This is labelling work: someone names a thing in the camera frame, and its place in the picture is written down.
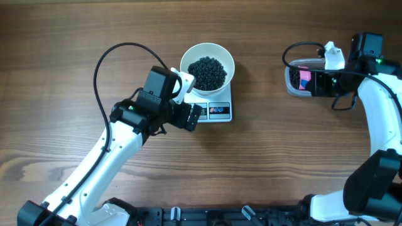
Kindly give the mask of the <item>pink scoop blue handle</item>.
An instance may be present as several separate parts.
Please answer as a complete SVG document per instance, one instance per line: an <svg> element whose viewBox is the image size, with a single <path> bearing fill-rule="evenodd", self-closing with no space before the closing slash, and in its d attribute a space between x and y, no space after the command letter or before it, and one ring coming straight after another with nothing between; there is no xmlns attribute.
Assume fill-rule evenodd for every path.
<svg viewBox="0 0 402 226"><path fill-rule="evenodd" d="M298 66L301 70L299 71L300 78L299 78L299 86L298 90L306 90L307 83L312 79L312 73L306 71L308 67Z"/></svg>

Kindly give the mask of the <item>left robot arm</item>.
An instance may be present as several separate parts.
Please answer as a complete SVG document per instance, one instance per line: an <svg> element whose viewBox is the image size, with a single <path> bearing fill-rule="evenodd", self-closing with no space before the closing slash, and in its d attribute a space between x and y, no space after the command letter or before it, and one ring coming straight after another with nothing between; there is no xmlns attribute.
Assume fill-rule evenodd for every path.
<svg viewBox="0 0 402 226"><path fill-rule="evenodd" d="M42 204L27 201L17 215L18 225L129 225L136 209L111 200L95 206L125 162L136 154L150 136L165 133L169 123L192 131L201 108L187 104L185 94L195 77L175 68L154 66L136 100L115 104L110 121L90 153L68 179Z"/></svg>

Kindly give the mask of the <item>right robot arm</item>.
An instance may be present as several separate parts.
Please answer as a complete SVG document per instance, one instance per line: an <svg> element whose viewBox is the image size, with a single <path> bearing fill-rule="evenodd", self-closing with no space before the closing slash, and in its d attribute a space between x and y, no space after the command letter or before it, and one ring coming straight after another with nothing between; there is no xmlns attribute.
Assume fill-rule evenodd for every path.
<svg viewBox="0 0 402 226"><path fill-rule="evenodd" d="M352 37L349 56L333 42L319 44L318 58L286 66L288 91L300 97L352 94L360 99L369 129L370 157L351 174L342 190L312 195L309 218L325 223L379 220L401 223L401 64L382 54L384 38L375 33Z"/></svg>

